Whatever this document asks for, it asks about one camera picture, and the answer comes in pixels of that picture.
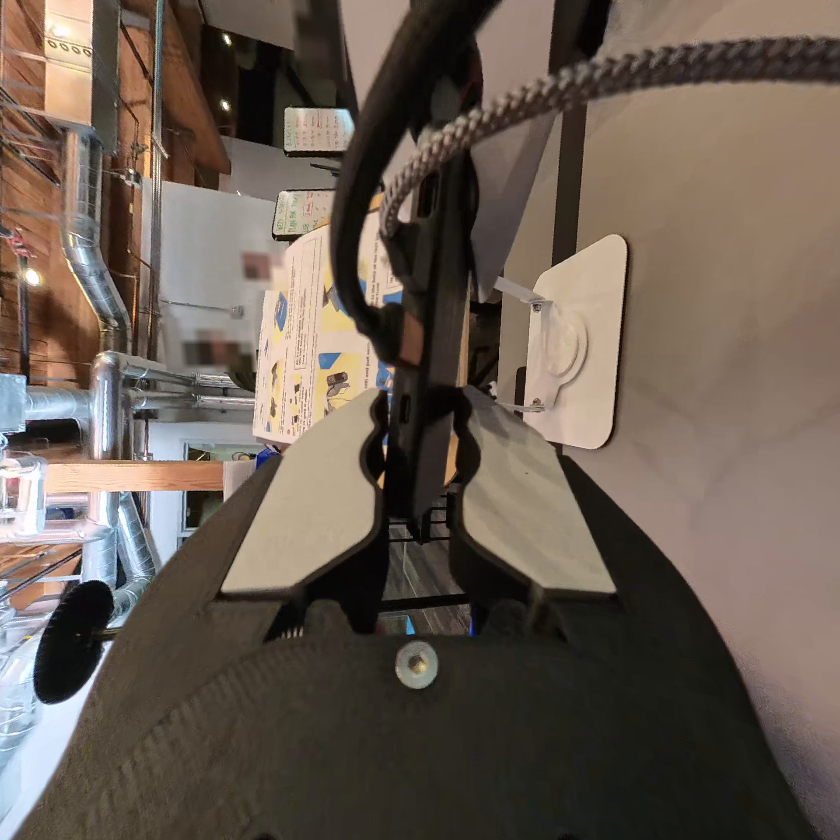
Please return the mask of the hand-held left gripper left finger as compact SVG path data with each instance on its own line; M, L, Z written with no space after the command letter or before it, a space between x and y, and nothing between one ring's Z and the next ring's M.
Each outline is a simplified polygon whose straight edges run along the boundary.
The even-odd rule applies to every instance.
M276 597L304 611L343 609L355 632L373 632L389 567L383 490L383 390L372 388L312 425L279 459L220 595Z

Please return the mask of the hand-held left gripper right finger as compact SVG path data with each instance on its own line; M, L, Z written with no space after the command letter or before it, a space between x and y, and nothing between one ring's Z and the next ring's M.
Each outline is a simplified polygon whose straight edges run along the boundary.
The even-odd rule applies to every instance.
M472 386L457 394L460 488L450 570L472 632L551 632L561 611L618 606L554 447Z

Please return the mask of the slim black usb hub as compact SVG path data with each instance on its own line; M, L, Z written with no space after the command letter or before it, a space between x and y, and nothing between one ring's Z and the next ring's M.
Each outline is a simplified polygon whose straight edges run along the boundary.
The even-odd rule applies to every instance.
M409 349L419 351L419 362L395 370L385 509L419 543L429 539L445 485L477 208L476 170L469 152L461 151L424 177L412 200L411 221L390 247L403 283Z

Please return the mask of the white board stand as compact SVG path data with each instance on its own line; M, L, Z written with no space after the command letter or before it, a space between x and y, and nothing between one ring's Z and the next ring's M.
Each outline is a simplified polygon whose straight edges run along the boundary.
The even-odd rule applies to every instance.
M474 154L479 301L503 309L490 394L551 443L597 449L613 433L628 244L578 248L586 106L537 118Z

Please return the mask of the printed instruction sheet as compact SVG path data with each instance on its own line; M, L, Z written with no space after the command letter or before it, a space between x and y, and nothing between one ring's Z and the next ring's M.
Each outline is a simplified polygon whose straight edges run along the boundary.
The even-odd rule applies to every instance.
M333 282L328 225L287 248L265 294L253 434L290 445L371 388L393 393L395 368L357 332Z

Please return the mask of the small whiteboard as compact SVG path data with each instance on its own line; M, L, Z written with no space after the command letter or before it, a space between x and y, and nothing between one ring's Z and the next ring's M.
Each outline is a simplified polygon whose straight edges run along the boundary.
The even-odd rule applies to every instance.
M328 224L335 190L283 190L276 198L271 237L291 242Z
M341 156L354 131L346 108L285 108L283 151L289 156Z

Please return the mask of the white partition board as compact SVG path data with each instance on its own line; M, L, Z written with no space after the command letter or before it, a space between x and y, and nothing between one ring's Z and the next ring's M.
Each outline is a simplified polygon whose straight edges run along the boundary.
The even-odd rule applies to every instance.
M264 198L162 183L157 354L171 371L256 371L264 296L284 253L274 211Z

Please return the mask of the wooden post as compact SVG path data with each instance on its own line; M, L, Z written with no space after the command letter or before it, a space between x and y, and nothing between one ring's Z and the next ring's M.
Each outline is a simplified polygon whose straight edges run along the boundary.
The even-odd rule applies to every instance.
M224 488L223 461L75 460L48 463L46 494L106 491L216 491Z

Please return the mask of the silver duct pipes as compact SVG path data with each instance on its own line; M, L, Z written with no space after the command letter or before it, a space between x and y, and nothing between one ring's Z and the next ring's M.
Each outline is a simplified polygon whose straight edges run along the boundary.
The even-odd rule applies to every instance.
M61 153L60 241L71 273L98 320L100 353L89 376L89 455L96 466L132 455L133 405L124 390L131 320L101 249L103 150L98 139L68 130ZM111 627L120 627L161 568L133 494L91 490L82 533L81 580L112 594Z

